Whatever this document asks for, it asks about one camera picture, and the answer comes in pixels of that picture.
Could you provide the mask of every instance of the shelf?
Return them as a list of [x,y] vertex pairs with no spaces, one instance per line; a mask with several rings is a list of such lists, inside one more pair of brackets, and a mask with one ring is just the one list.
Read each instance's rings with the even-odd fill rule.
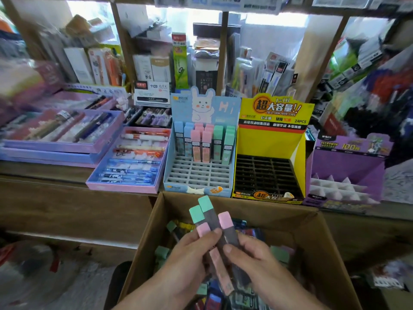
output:
[[[97,1],[97,2],[116,2],[126,4],[147,4],[154,5],[154,0],[83,0],[83,1]],[[254,11],[245,10],[245,13],[254,13]],[[323,7],[323,6],[308,6],[305,3],[303,5],[287,4],[281,12],[314,14],[314,15],[336,15],[336,16],[360,16],[360,17],[411,17],[413,13],[403,13],[394,11],[374,11],[368,9],[346,9],[335,7]]]

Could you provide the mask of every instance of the finger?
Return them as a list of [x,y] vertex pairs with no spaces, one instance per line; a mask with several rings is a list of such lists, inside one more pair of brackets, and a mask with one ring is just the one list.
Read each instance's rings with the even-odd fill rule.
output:
[[224,245],[224,254],[235,265],[243,269],[249,276],[254,274],[256,260],[247,255],[244,251],[233,245]]
[[238,239],[240,245],[245,248],[254,258],[259,260],[265,260],[272,258],[270,248],[267,244],[259,239],[254,237],[238,233]]
[[201,257],[216,245],[222,235],[222,229],[214,229],[195,241],[192,246],[194,253]]
[[199,235],[196,229],[194,231],[185,234],[181,240],[175,245],[175,248],[178,247],[185,247],[191,243],[193,243],[195,240],[199,239]]

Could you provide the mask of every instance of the plastic grid insert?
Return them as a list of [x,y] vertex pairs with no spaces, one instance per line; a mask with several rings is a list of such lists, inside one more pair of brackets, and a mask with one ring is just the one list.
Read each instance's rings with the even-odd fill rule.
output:
[[264,190],[279,195],[290,192],[295,198],[303,197],[288,159],[237,155],[234,186],[236,191]]
[[191,158],[177,156],[166,182],[190,185],[196,189],[217,186],[232,188],[230,176],[229,165],[194,162]]

